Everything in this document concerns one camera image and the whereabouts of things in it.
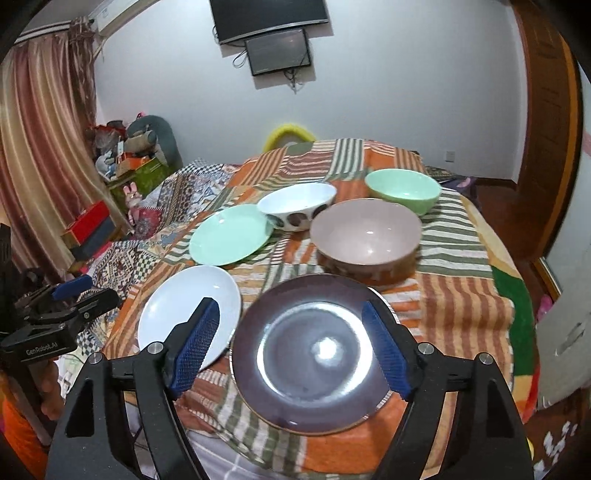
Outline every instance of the pink bunny toy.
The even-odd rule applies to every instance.
[[[125,204],[129,209],[127,212],[127,218],[132,226],[134,226],[138,222],[139,218],[139,203],[142,201],[143,197],[140,192],[138,192],[138,186],[135,182],[131,182],[129,187],[126,185],[123,187],[123,191],[125,193]]]

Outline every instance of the silver bolt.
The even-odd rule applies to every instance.
[[[103,359],[103,354],[100,352],[93,353],[90,355],[90,357],[88,357],[88,361],[93,365],[96,365],[102,359]]]
[[[431,355],[435,351],[435,347],[430,343],[423,342],[418,344],[418,351],[423,355]]]
[[[495,359],[489,353],[481,353],[478,355],[478,360],[480,360],[485,365],[491,365]]]
[[[164,349],[164,345],[160,342],[153,342],[148,345],[148,353],[155,355]]]

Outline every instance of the orange clothing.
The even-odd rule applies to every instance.
[[[27,419],[7,399],[4,399],[2,405],[2,415],[4,417],[4,436],[12,450],[35,478],[43,480],[47,468],[47,452],[37,439],[35,431]]]

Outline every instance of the wooden floor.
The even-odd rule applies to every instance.
[[[532,248],[541,235],[541,227],[535,218],[532,219],[515,207],[517,193],[514,189],[497,185],[478,185],[477,190],[482,215],[511,254],[530,292],[535,314],[542,296],[547,293],[531,264]],[[580,431],[581,423],[588,411],[588,390],[577,390],[568,399],[536,412],[525,425],[527,436],[534,445],[534,462],[543,462],[545,469],[550,469],[554,458],[558,459],[562,455],[558,452],[561,448],[558,444],[564,443],[562,447],[565,451],[568,450],[577,439],[577,431]]]

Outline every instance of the purple plate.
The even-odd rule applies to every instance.
[[[367,286],[305,275],[265,292],[238,324],[230,368],[247,405],[278,428],[324,435],[381,406],[388,384],[361,323]]]

